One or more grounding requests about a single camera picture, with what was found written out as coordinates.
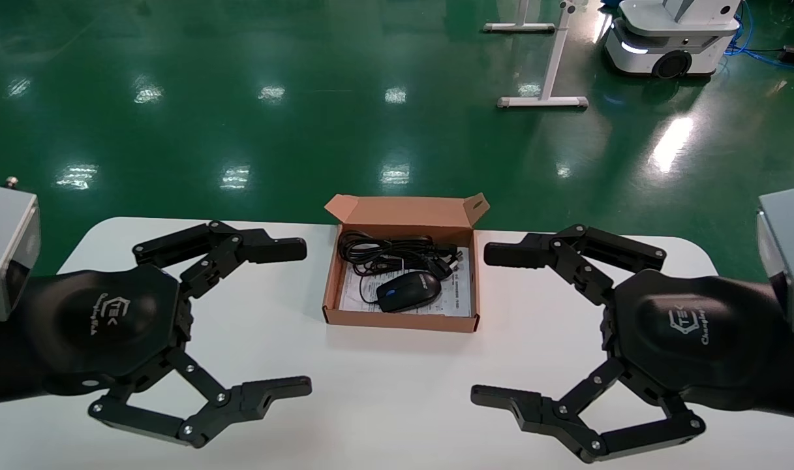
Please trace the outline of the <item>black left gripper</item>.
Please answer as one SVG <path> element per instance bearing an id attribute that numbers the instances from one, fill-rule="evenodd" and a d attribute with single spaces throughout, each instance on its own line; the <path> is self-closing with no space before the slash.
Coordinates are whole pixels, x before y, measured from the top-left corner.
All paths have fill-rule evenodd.
<path id="1" fill-rule="evenodd" d="M 188 298 L 201 298 L 245 262 L 304 260 L 304 239 L 275 239 L 262 228 L 211 221 L 139 243 L 133 253 L 137 265 L 154 266 L 27 282 L 9 319 L 0 322 L 0 400 L 109 389 L 90 405 L 93 419 L 201 448 L 228 426 L 263 419 L 275 400 L 310 395 L 309 377 L 224 388 L 183 351 L 194 321 Z M 190 259 L 196 262 L 180 274 L 180 283 L 162 271 Z M 199 411 L 179 418 L 128 404 L 171 371 L 206 399 Z"/>

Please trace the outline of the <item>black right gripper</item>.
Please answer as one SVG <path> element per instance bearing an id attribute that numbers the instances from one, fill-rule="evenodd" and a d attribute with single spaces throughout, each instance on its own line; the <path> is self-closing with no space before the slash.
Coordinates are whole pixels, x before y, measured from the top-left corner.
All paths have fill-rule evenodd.
<path id="1" fill-rule="evenodd" d="M 794 417 L 794 332 L 773 288 L 718 276 L 669 277 L 656 271 L 665 258 L 659 247 L 585 225 L 487 243 L 486 264 L 550 268 L 594 306 L 605 306 L 603 349 L 611 359 L 560 399 L 475 384 L 472 403 L 510 411 L 521 431 L 550 435 L 585 463 L 698 437 L 706 424 L 685 402 Z M 635 275 L 613 288 L 590 260 Z M 666 418 L 606 433 L 587 426 L 582 411 L 618 379 L 647 404 L 658 402 Z"/>

